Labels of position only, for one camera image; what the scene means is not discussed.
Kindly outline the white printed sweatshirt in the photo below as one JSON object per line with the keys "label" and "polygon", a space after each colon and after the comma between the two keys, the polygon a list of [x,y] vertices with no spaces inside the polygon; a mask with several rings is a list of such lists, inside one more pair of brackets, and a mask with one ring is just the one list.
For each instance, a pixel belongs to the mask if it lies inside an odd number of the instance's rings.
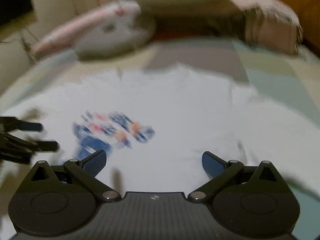
{"label": "white printed sweatshirt", "polygon": [[319,194],[319,127],[298,111],[215,75],[177,64],[108,70],[49,89],[5,111],[34,114],[60,144],[50,164],[107,154],[98,179],[120,191],[189,193],[208,181],[203,152],[256,166]]}

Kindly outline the grey storage bag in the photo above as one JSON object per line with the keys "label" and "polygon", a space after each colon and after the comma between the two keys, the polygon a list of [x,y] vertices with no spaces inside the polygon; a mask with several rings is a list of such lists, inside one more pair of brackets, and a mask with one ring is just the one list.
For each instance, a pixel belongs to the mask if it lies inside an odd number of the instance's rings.
{"label": "grey storage bag", "polygon": [[106,20],[77,40],[73,49],[80,60],[110,59],[148,43],[156,32],[153,16],[132,12]]}

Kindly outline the patchwork pastel bed sheet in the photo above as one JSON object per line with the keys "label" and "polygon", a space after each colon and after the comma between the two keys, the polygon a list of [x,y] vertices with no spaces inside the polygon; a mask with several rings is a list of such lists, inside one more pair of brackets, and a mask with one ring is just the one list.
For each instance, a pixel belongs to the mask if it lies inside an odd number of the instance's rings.
{"label": "patchwork pastel bed sheet", "polygon": [[[297,57],[281,56],[218,38],[155,42],[109,60],[80,61],[74,51],[64,51],[38,62],[19,78],[1,96],[1,114],[5,115],[7,109],[49,89],[108,70],[155,72],[177,64],[252,86],[319,127],[319,59],[310,51],[303,48]],[[22,138],[43,139],[42,133],[22,133]],[[294,236],[298,239],[318,237],[319,194],[287,182],[301,207]]]}

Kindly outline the brown patterned pillow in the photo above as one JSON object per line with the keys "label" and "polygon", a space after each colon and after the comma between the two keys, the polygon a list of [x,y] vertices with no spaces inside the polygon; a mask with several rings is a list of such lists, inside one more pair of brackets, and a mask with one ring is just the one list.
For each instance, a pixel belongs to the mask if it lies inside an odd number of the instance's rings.
{"label": "brown patterned pillow", "polygon": [[297,14],[280,0],[230,0],[244,13],[243,41],[296,55],[303,39]]}

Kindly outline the black wall television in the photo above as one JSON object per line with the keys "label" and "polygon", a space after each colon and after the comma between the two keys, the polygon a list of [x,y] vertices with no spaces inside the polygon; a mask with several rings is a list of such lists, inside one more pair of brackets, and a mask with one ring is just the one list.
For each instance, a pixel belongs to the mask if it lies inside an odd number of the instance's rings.
{"label": "black wall television", "polygon": [[0,24],[6,25],[33,10],[33,0],[0,0]]}

